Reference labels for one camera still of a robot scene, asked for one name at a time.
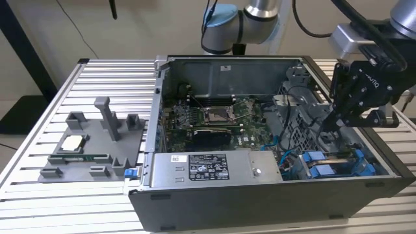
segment aluminum extrusion table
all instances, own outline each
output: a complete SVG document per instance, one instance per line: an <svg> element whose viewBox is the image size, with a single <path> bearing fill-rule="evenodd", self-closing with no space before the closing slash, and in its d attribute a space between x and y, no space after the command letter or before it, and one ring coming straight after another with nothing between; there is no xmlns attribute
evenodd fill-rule
<svg viewBox="0 0 416 234"><path fill-rule="evenodd" d="M316 60L331 77L335 60ZM95 97L111 97L119 117L138 113L148 119L155 85L154 60L91 60L79 64L0 175L0 234L144 234L124 182L38 183L71 111L100 118ZM400 115L395 129L376 129L382 139L416 174L416 126ZM140 150L144 149L146 134ZM398 196L374 201L351 219L200 230L198 234L416 233L416 184Z"/></svg>

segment screw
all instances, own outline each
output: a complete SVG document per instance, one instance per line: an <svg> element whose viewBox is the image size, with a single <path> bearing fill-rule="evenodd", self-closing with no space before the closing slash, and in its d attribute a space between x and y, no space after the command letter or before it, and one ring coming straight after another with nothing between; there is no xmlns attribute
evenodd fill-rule
<svg viewBox="0 0 416 234"><path fill-rule="evenodd" d="M371 63L371 65L372 65L374 67L378 66L378 62L376 62L376 60L375 60L374 58L370 59L370 63Z"/></svg>

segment green circuit board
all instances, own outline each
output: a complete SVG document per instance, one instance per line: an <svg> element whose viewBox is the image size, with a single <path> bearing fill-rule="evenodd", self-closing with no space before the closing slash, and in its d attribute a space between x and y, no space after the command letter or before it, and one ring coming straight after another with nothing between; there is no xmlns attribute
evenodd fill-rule
<svg viewBox="0 0 416 234"><path fill-rule="evenodd" d="M232 132L230 144L219 147L202 147L195 151L260 150L272 143L270 127L266 123L260 104L254 99L240 97L235 104L224 107L188 107L182 104L170 108L167 118L168 152L187 152L192 131L202 129Z"/></svg>

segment white label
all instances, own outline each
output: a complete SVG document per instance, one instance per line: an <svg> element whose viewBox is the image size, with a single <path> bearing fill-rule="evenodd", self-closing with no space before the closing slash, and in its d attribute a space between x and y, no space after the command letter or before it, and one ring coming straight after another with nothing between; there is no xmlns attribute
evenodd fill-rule
<svg viewBox="0 0 416 234"><path fill-rule="evenodd" d="M188 155L172 155L171 162L187 162Z"/></svg>
<svg viewBox="0 0 416 234"><path fill-rule="evenodd" d="M222 71L231 71L232 70L232 66L231 65L222 66L220 69L222 69Z"/></svg>

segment gray plastic post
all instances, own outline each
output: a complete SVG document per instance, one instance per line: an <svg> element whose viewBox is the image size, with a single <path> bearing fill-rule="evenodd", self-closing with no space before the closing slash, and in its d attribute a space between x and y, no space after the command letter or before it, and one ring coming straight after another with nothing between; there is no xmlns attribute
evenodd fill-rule
<svg viewBox="0 0 416 234"><path fill-rule="evenodd" d="M124 176L124 170L131 167L128 158L124 159L123 164L120 164L119 159L115 158L111 167L115 171L116 176Z"/></svg>
<svg viewBox="0 0 416 234"><path fill-rule="evenodd" d="M64 160L63 157L48 157L48 162L51 165L66 165L67 161Z"/></svg>
<svg viewBox="0 0 416 234"><path fill-rule="evenodd" d="M126 123L128 125L130 131L140 130L143 128L138 114L128 114L128 117L126 119Z"/></svg>
<svg viewBox="0 0 416 234"><path fill-rule="evenodd" d="M114 141L120 140L120 134L118 132L118 124L114 120L112 113L108 107L110 97L98 97L94 102L95 107L100 110L103 115L104 126L107 126L110 137Z"/></svg>
<svg viewBox="0 0 416 234"><path fill-rule="evenodd" d="M66 119L68 127L71 130L83 130L80 122L87 122L86 116L83 112L71 112Z"/></svg>
<svg viewBox="0 0 416 234"><path fill-rule="evenodd" d="M111 164L112 163L112 157L111 157L111 155L96 156L96 157L94 157L94 161L96 163L108 163L108 164Z"/></svg>
<svg viewBox="0 0 416 234"><path fill-rule="evenodd" d="M63 174L63 171L59 169L59 167L44 168L40 170L40 175L44 178L59 178L60 174Z"/></svg>
<svg viewBox="0 0 416 234"><path fill-rule="evenodd" d="M106 166L91 166L90 174L92 177L96 176L110 176L110 172Z"/></svg>

